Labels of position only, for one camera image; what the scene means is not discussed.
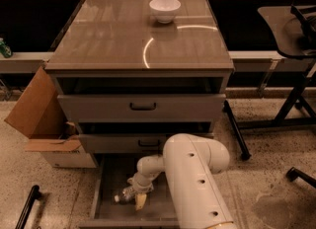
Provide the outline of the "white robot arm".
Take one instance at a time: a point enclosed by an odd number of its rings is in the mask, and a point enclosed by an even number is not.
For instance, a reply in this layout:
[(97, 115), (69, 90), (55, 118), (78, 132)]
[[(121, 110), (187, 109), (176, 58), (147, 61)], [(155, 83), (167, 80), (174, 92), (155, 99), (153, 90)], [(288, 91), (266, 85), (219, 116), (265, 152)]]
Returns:
[(127, 180), (136, 208), (143, 207), (152, 182), (164, 173), (181, 229), (237, 229), (213, 177), (225, 171), (229, 161), (227, 148), (214, 139), (171, 136), (163, 153), (141, 158)]

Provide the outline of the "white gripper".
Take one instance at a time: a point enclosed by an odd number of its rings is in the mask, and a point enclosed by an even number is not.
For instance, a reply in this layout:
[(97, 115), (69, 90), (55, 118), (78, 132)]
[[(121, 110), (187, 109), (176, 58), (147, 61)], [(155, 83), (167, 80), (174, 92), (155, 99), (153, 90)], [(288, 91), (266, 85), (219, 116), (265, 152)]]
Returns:
[(137, 193), (135, 196), (135, 210), (141, 210), (145, 205), (147, 193), (153, 191), (153, 179), (140, 175), (134, 175), (129, 178), (127, 182), (132, 185), (133, 189)]

